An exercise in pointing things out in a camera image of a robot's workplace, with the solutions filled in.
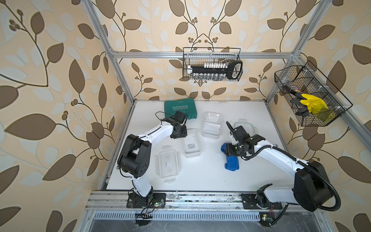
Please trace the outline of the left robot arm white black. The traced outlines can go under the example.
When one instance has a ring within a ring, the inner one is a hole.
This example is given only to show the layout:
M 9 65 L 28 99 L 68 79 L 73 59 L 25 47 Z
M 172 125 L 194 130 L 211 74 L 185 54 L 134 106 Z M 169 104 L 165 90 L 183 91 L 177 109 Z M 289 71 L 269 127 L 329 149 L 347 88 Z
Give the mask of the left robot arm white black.
M 160 124 L 153 129 L 140 134 L 130 134 L 122 145 L 117 169 L 125 178 L 130 178 L 134 192 L 141 197 L 148 197 L 153 187 L 149 183 L 146 172 L 149 168 L 151 148 L 163 139 L 184 138 L 187 136 L 187 116 L 181 111 L 160 120 Z

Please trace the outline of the blue cleaning cloth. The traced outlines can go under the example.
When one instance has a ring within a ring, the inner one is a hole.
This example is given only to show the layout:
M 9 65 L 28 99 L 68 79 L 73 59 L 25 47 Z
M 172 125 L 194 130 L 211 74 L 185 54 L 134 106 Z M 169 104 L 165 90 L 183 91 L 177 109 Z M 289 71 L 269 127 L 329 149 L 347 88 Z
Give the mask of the blue cleaning cloth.
M 236 171 L 239 170 L 239 160 L 236 156 L 229 156 L 227 154 L 227 146 L 228 143 L 224 143 L 221 147 L 221 151 L 226 155 L 226 163 L 225 163 L 225 169 L 229 171 Z

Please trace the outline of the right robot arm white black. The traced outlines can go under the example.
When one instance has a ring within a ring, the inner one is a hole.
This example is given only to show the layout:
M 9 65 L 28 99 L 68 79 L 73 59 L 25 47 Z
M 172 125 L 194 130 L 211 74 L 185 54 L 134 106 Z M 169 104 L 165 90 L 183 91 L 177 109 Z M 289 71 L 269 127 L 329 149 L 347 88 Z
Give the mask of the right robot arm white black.
M 299 205 L 310 212 L 317 209 L 334 212 L 341 208 L 340 195 L 322 164 L 299 159 L 258 134 L 249 135 L 243 126 L 233 128 L 227 123 L 227 127 L 232 137 L 232 143 L 226 144 L 227 156 L 245 161 L 264 158 L 293 179 L 290 185 L 266 184 L 259 188 L 254 200 L 257 207 L 267 209 L 275 203 L 285 203 Z

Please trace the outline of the clear lunch box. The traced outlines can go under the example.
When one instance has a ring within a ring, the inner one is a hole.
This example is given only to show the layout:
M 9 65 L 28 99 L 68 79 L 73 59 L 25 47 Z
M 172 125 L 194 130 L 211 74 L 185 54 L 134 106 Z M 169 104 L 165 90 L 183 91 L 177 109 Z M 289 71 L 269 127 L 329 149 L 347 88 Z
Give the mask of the clear lunch box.
M 187 136 L 183 138 L 183 145 L 186 158 L 197 157 L 202 153 L 199 133 L 195 129 L 187 130 Z
M 215 112 L 205 112 L 202 135 L 210 139 L 218 139 L 221 135 L 223 115 Z

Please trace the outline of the clear lunch box lid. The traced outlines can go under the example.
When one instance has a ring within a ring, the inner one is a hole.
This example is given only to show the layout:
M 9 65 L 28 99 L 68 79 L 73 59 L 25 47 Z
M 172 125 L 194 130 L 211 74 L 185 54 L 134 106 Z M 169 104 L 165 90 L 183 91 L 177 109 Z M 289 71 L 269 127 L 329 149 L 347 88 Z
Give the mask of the clear lunch box lid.
M 163 146 L 161 152 L 156 156 L 157 175 L 165 184 L 171 184 L 181 172 L 180 159 L 177 151 L 171 146 Z
M 257 128 L 250 122 L 248 122 L 246 119 L 239 119 L 237 122 L 233 124 L 233 127 L 236 128 L 238 126 L 242 126 L 244 130 L 250 135 L 257 134 Z

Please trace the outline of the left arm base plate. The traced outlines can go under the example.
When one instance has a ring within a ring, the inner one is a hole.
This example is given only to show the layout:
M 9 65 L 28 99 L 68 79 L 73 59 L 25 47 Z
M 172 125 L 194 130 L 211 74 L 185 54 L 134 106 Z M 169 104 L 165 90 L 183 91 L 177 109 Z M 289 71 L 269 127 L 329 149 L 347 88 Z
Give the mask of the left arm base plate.
M 133 192 L 128 194 L 127 208 L 144 209 L 144 208 L 162 208 L 166 204 L 166 193 L 149 193 L 147 197 Z

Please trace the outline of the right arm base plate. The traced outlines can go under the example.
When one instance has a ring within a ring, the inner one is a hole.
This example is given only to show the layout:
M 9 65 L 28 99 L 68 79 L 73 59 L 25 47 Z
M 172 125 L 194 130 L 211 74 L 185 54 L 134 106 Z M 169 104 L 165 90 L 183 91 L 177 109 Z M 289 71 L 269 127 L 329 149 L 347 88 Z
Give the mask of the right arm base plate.
M 281 203 L 271 203 L 268 199 L 257 193 L 243 193 L 240 195 L 244 209 L 251 210 L 281 210 L 283 209 Z

